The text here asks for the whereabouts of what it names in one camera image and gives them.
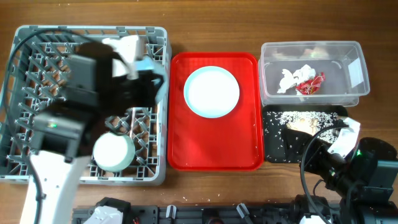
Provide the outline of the green bowl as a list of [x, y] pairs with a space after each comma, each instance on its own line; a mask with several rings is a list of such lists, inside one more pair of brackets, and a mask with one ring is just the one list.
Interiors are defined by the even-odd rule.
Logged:
[[94, 144], [93, 158], [100, 169], [119, 172], [131, 164], [135, 152], [135, 145], [129, 136], [105, 133]]

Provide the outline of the white plastic fork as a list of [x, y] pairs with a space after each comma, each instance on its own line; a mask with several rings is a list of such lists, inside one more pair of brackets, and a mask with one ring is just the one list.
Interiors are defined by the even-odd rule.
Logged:
[[134, 139], [134, 123], [135, 123], [135, 117], [136, 117], [136, 108], [131, 108], [131, 125], [130, 125], [130, 132], [129, 132], [129, 137], [131, 139]]

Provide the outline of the white tissue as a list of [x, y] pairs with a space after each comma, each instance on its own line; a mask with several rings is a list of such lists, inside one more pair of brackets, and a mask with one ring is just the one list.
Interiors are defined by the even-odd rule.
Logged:
[[282, 69], [282, 74], [284, 77], [279, 82], [277, 93], [285, 93], [292, 87], [314, 79], [316, 71], [309, 65], [304, 65], [302, 68], [294, 71], [294, 73], [290, 72], [288, 69]]

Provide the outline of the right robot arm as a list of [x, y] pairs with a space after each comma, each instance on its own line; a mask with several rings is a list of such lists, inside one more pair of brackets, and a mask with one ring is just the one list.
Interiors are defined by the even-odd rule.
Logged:
[[[358, 139], [360, 124], [339, 117], [314, 135], [284, 129], [286, 145], [300, 151], [300, 180], [304, 193], [290, 204], [292, 223], [397, 223], [391, 202], [397, 177], [397, 151], [376, 138]], [[305, 173], [320, 176], [340, 197], [332, 207], [309, 191]]]

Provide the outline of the red snack wrapper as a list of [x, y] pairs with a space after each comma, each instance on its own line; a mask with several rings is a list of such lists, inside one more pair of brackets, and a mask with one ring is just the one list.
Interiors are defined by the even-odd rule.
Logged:
[[295, 89], [303, 95], [312, 95], [317, 92], [322, 83], [325, 81], [325, 74], [323, 72], [317, 74], [315, 78], [307, 80], [298, 84]]

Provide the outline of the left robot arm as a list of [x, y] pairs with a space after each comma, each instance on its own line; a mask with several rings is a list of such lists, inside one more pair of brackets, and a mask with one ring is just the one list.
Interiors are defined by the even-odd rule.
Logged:
[[34, 117], [28, 159], [32, 167], [22, 223], [66, 223], [104, 121], [133, 107], [155, 106], [164, 96], [167, 74], [144, 53], [141, 40], [81, 44], [70, 57], [63, 100]]

